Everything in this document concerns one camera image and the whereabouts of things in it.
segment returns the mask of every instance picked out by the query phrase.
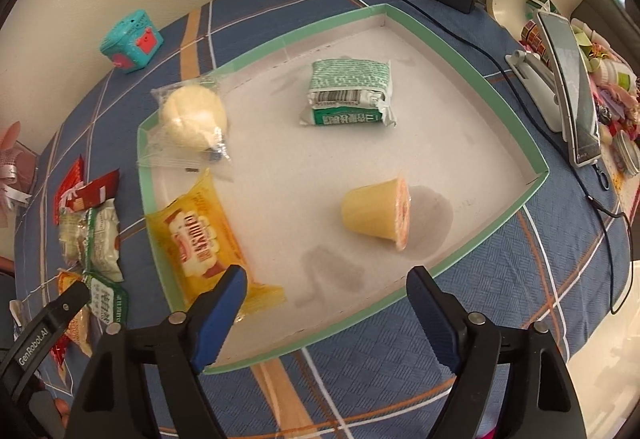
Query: screw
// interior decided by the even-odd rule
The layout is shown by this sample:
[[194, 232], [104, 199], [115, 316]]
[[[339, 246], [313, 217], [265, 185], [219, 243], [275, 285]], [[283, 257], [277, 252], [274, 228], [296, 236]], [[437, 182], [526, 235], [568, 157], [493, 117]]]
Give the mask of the screw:
[[122, 325], [120, 325], [117, 322], [113, 322], [107, 325], [107, 334], [110, 334], [110, 335], [117, 334], [120, 332], [121, 329], [122, 329]]
[[175, 311], [175, 313], [172, 313], [171, 316], [169, 316], [169, 323], [171, 323], [172, 325], [178, 325], [186, 319], [187, 315], [185, 313], [183, 313], [182, 311]]
[[482, 313], [469, 313], [469, 321], [474, 325], [482, 325], [485, 323], [486, 318]]
[[533, 328], [537, 333], [544, 334], [549, 332], [549, 326], [543, 321], [537, 321], [533, 324]]

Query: power cord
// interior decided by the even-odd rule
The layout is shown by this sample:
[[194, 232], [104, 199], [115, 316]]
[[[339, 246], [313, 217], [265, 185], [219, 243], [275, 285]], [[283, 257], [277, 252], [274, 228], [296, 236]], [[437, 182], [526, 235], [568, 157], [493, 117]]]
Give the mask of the power cord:
[[437, 21], [433, 16], [428, 14], [424, 9], [422, 9], [419, 6], [415, 5], [410, 0], [401, 0], [401, 1], [404, 2], [405, 4], [407, 4], [408, 6], [410, 6], [411, 8], [415, 9], [421, 15], [425, 16], [432, 23], [437, 25], [437, 27], [439, 27], [444, 32], [446, 32], [449, 36], [451, 36], [452, 38], [455, 38], [460, 43], [463, 43], [464, 45], [467, 45], [467, 46], [471, 47], [472, 49], [476, 50], [477, 52], [479, 52], [483, 56], [485, 56], [489, 61], [491, 61], [491, 63], [494, 64], [495, 68], [498, 69], [498, 71], [501, 73], [501, 75], [504, 78], [504, 80], [509, 85], [509, 88], [511, 89], [511, 92], [513, 93], [513, 96], [516, 98], [516, 101], [518, 101], [518, 104], [520, 105], [520, 107], [523, 110], [524, 114], [527, 116], [527, 119], [529, 119], [529, 121], [535, 127], [535, 129], [538, 130], [538, 132], [540, 132], [542, 137], [544, 137], [546, 139], [546, 141], [558, 152], [558, 154], [566, 162], [567, 166], [569, 167], [569, 170], [571, 170], [572, 174], [574, 175], [575, 180], [580, 185], [580, 189], [584, 193], [584, 196], [585, 196], [587, 202], [590, 204], [591, 209], [593, 209], [593, 212], [596, 215], [596, 218], [597, 218], [598, 222], [600, 223], [600, 227], [602, 228], [602, 232], [604, 234], [604, 239], [605, 239], [605, 242], [606, 242], [606, 245], [607, 245], [607, 257], [609, 259], [609, 270], [610, 270], [609, 311], [613, 315], [617, 314], [620, 311], [620, 309], [622, 308], [622, 306], [625, 304], [626, 299], [628, 298], [628, 296], [631, 293], [631, 288], [633, 287], [633, 282], [634, 282], [634, 268], [633, 268], [633, 265], [630, 266], [630, 268], [631, 268], [631, 282], [629, 284], [628, 291], [626, 292], [625, 296], [623, 297], [622, 302], [620, 302], [620, 305], [618, 306], [618, 308], [614, 309], [613, 305], [614, 305], [614, 296], [615, 295], [614, 295], [613, 254], [612, 254], [612, 251], [611, 251], [611, 243], [609, 241], [609, 233], [607, 232], [607, 227], [606, 227], [602, 217], [600, 216], [600, 212], [605, 213], [607, 216], [610, 216], [612, 218], [624, 218], [625, 224], [626, 224], [626, 235], [627, 235], [627, 238], [628, 238], [628, 241], [629, 241], [629, 262], [631, 264], [631, 261], [633, 260], [633, 255], [634, 255], [634, 252], [633, 252], [633, 238], [631, 236], [631, 223], [629, 221], [628, 216], [626, 216], [626, 213], [624, 212], [624, 210], [622, 210], [622, 207], [621, 207], [621, 209], [620, 209], [620, 211], [618, 213], [612, 213], [611, 211], [607, 210], [602, 205], [601, 202], [599, 202], [597, 199], [594, 199], [594, 197], [590, 195], [589, 191], [587, 190], [587, 187], [585, 186], [584, 182], [582, 181], [582, 179], [578, 175], [578, 172], [575, 170], [575, 168], [573, 166], [571, 166], [569, 164], [568, 156], [565, 155], [564, 151], [562, 151], [562, 148], [558, 145], [558, 143], [546, 132], [546, 130], [544, 130], [539, 125], [539, 123], [535, 120], [533, 115], [527, 110], [527, 107], [526, 107], [523, 99], [520, 97], [520, 94], [516, 90], [516, 87], [513, 85], [513, 82], [511, 82], [511, 80], [508, 77], [507, 73], [504, 71], [502, 66], [495, 60], [495, 58], [493, 56], [491, 56], [491, 54], [489, 54], [487, 51], [485, 51], [481, 47], [478, 47], [473, 42], [470, 42], [469, 40], [466, 40], [466, 38], [463, 38], [462, 36], [459, 36], [455, 32], [453, 32], [450, 29], [446, 28], [443, 24], [441, 24], [439, 21]]

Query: blue tablecloth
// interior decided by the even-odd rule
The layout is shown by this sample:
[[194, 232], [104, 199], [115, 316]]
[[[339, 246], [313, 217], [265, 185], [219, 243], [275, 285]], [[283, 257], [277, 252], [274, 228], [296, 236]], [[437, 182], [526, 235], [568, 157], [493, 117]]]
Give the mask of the blue tablecloth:
[[[412, 1], [499, 62], [516, 48], [508, 32], [479, 7], [464, 15], [432, 0]], [[65, 263], [52, 222], [52, 198], [72, 162], [82, 154], [89, 180], [120, 169], [116, 207], [122, 230], [120, 266], [130, 295], [129, 326], [148, 326], [165, 317], [168, 307], [145, 231], [136, 169], [136, 130], [156, 109], [149, 91], [177, 82], [194, 69], [207, 72], [310, 22], [384, 2], [432, 28], [485, 75], [521, 117], [551, 170], [526, 206], [438, 276], [438, 284], [454, 293], [467, 310], [482, 311], [497, 324], [523, 327], [542, 317], [565, 359], [579, 350], [609, 308], [609, 265], [606, 248], [600, 245], [600, 226], [567, 164], [521, 115], [513, 93], [491, 62], [398, 0], [214, 0], [162, 29], [164, 45], [146, 69], [105, 76], [68, 116], [40, 157], [36, 194], [18, 222], [17, 293], [19, 298], [26, 297], [28, 316], [58, 295], [55, 278]], [[528, 108], [544, 125], [526, 91], [515, 82]], [[616, 206], [615, 193], [601, 190], [591, 167], [578, 173], [606, 207]], [[619, 294], [628, 273], [625, 227], [622, 221], [607, 219], [607, 224]], [[93, 321], [94, 343], [100, 332]], [[57, 396], [69, 398], [87, 361], [79, 349], [71, 347], [66, 385], [50, 359], [42, 369], [44, 381]], [[162, 432], [175, 435], [157, 372], [149, 368], [148, 377]], [[203, 376], [201, 382], [230, 436], [409, 439], [428, 433], [452, 381], [403, 299], [306, 349], [251, 369]], [[506, 369], [499, 369], [481, 431], [495, 423], [505, 383]]]

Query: phone screen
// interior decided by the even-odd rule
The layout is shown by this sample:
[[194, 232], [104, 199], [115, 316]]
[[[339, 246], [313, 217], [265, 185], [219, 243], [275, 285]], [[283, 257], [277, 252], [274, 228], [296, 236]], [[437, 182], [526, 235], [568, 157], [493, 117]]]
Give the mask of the phone screen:
[[[560, 78], [566, 90], [575, 162], [580, 165], [600, 156], [600, 135], [589, 77], [569, 22], [552, 14], [540, 13], [539, 16], [551, 44], [550, 49], [556, 55]], [[558, 100], [562, 101], [561, 90], [558, 90], [558, 95]]]

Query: turquoise toy box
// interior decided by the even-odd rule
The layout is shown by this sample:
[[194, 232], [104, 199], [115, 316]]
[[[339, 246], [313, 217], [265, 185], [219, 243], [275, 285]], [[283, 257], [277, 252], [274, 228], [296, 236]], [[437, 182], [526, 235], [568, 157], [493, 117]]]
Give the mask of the turquoise toy box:
[[114, 67], [133, 72], [146, 67], [162, 42], [162, 35], [149, 16], [138, 9], [109, 31], [100, 44], [100, 52], [111, 60]]

